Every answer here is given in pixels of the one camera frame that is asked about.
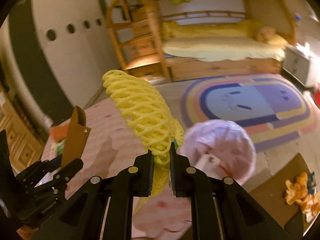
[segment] white nightstand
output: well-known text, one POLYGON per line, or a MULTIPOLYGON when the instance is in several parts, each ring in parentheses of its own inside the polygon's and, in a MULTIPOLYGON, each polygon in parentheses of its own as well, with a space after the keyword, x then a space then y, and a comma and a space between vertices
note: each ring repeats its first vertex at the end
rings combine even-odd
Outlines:
POLYGON ((283 69, 294 76, 306 88, 316 85, 319 67, 318 61, 305 57, 293 47, 286 47, 283 69))

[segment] metal screw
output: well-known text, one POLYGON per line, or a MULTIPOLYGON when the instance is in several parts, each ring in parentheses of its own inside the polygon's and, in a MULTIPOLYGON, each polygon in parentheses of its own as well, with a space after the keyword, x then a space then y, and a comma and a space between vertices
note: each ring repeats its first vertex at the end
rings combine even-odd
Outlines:
POLYGON ((132 167, 130 167, 130 168, 128 169, 128 171, 129 171, 130 173, 136 173, 138 170, 139 170, 139 169, 138 169, 137 167, 135 167, 135 166, 132 166, 132 167))
POLYGON ((196 173, 196 169, 195 169, 194 167, 188 167, 188 168, 186 169, 186 172, 187 172, 187 173, 190 173, 190 174, 193 174, 193 173, 196 173))
POLYGON ((225 184, 228 184, 228 185, 231 185, 233 183, 233 179, 230 178, 230 177, 224 178, 223 181, 224 181, 225 184))
POLYGON ((92 177, 92 178, 90 179, 90 182, 91 182, 92 184, 97 184, 97 183, 99 183, 99 181, 100 181, 100 178, 99 178, 98 176, 94 176, 94 177, 92 177))

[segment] colorful rug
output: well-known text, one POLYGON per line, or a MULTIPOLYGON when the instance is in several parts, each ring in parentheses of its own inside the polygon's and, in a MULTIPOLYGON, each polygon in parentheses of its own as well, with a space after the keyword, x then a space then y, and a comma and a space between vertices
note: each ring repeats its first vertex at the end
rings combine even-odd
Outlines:
POLYGON ((211 119, 244 127, 257 152, 287 143, 317 127, 313 105, 280 75, 220 76, 196 80, 181 100, 187 127, 211 119))

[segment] floor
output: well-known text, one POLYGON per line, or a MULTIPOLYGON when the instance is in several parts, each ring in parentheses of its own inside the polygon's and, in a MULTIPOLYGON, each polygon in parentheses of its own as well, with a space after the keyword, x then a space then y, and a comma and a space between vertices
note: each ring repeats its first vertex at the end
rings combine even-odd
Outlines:
MULTIPOLYGON (((153 85, 165 99, 170 108, 171 114, 184 127, 180 111, 180 99, 187 87, 194 81, 182 81, 165 84, 163 80, 155 82, 153 85)), ((308 91, 303 93, 306 100, 312 101, 308 91)), ((92 105, 108 98, 109 95, 103 91, 92 105)), ((316 115, 320 118, 320 109, 316 108, 316 115)), ((257 154, 257 165, 254 175, 244 184, 244 189, 248 192, 268 180, 281 170, 297 153, 301 153, 310 171, 314 171, 317 181, 320 181, 320 127, 287 144, 280 145, 265 152, 257 154)))

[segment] yellow foam net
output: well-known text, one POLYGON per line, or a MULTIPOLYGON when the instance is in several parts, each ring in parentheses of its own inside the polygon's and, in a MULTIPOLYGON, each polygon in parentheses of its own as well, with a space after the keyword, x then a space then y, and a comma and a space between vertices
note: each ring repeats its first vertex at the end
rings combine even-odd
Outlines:
POLYGON ((151 150, 154 155, 151 196, 158 195, 168 183, 171 142, 176 139, 178 146, 182 146, 183 129, 172 117, 158 90, 149 82, 121 70, 110 70, 102 79, 106 93, 116 102, 127 125, 135 136, 141 138, 146 152, 151 150))

